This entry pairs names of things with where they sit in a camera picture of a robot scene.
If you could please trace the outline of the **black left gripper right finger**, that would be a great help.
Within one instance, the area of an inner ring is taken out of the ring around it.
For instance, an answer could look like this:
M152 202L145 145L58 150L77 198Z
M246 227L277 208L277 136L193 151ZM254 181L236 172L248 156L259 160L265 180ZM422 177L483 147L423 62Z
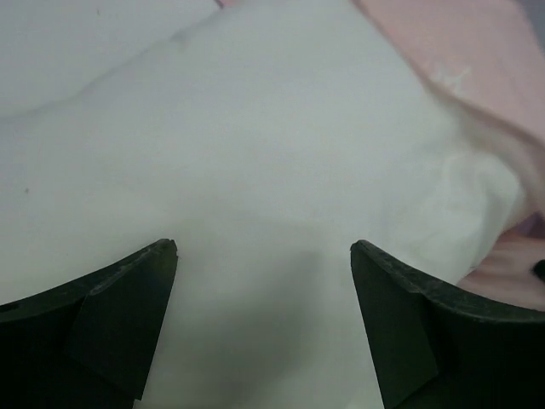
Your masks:
M464 291L365 240L351 268L386 408L543 407L543 313Z

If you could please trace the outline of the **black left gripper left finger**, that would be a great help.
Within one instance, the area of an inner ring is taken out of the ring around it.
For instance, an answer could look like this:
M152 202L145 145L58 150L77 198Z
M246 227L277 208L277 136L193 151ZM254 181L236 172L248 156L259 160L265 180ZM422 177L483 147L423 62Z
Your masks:
M177 269L159 241L1 307L3 408L131 408L142 398Z

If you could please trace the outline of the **white pillow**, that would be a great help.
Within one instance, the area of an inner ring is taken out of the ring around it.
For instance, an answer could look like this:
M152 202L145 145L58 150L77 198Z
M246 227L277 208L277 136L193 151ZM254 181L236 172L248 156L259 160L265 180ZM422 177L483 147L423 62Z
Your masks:
M379 408L367 239L459 280L524 192L348 1L246 1L1 122L1 299L161 238L145 408Z

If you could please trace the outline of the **pink printed pillowcase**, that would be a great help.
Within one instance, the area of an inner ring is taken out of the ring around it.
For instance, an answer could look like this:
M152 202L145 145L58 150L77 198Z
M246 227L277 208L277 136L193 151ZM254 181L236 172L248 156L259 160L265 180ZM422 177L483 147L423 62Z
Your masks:
M543 310L544 53L515 1L225 1L242 208Z

